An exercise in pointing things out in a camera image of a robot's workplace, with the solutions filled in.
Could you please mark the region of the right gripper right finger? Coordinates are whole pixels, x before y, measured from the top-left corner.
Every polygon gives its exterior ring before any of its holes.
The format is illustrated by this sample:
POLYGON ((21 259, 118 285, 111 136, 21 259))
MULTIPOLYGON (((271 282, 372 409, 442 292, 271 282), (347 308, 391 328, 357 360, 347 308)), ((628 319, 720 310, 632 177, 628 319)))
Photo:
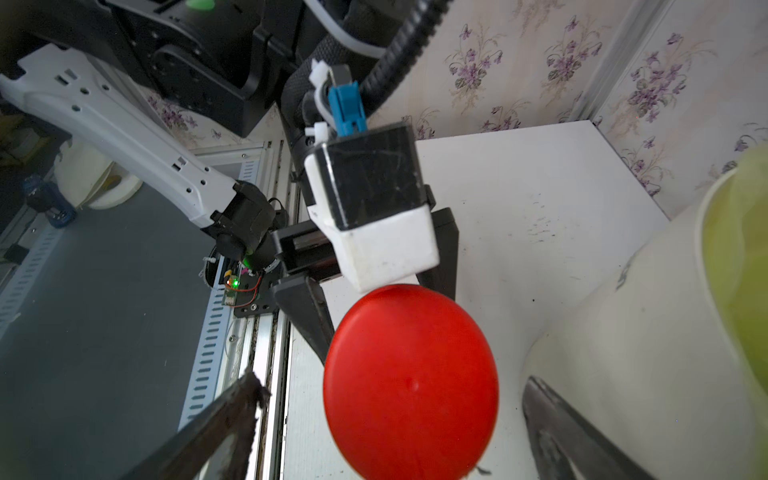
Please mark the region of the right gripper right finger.
POLYGON ((649 479, 542 379, 527 379, 522 410, 541 479, 649 479))

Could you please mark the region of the red jar lid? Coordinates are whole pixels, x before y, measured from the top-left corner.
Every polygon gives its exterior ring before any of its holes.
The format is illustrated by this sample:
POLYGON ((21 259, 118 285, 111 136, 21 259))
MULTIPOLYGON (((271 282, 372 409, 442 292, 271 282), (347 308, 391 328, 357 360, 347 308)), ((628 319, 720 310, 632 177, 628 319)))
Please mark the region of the red jar lid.
POLYGON ((500 387, 490 346, 455 301, 413 284, 363 296, 323 375, 333 440, 364 479, 462 479, 490 443, 500 387))

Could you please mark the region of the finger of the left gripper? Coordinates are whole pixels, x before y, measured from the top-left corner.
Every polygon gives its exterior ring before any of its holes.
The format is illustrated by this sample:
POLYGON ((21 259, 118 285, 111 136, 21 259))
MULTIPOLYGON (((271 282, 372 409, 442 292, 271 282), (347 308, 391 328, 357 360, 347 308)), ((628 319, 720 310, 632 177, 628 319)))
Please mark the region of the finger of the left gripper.
POLYGON ((279 310, 324 365, 335 328, 320 284, 307 274, 291 275, 272 288, 272 295, 279 310))
POLYGON ((453 212, 444 208, 432 213, 439 264, 416 275, 419 284, 452 300, 456 299, 459 229, 453 212))

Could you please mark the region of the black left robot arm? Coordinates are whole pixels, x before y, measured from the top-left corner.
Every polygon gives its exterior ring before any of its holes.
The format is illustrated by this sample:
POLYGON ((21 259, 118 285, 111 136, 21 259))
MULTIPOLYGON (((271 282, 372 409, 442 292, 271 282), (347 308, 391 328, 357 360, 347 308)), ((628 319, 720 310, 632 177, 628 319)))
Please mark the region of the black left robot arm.
POLYGON ((1 94, 161 193, 239 266, 233 310, 283 312, 320 359, 322 283, 407 276, 456 294, 458 229, 425 183, 411 127, 369 117, 422 55, 445 1, 5 1, 1 94), (310 217, 200 162, 119 94, 101 60, 239 135, 277 107, 310 217))

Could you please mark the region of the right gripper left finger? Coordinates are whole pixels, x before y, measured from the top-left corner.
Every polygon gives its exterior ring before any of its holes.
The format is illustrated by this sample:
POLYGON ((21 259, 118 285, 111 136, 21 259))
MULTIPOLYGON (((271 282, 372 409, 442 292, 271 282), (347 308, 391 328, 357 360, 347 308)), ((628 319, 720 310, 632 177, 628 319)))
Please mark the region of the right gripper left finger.
POLYGON ((192 479, 220 445, 233 439, 222 479, 246 477, 256 435, 256 412, 270 391, 249 372, 217 397, 174 437, 124 475, 126 479, 192 479))

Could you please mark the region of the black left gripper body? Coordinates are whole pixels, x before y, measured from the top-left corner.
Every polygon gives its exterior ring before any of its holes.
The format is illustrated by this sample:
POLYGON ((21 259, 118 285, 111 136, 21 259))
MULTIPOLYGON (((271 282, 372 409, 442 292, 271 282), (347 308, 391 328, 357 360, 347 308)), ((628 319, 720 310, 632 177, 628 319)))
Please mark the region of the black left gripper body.
POLYGON ((422 207, 348 231, 337 231, 331 216, 309 207, 309 220, 273 234, 282 278, 307 274, 322 288, 343 277, 357 292, 368 293, 436 267, 432 213, 438 210, 433 193, 426 198, 422 207))

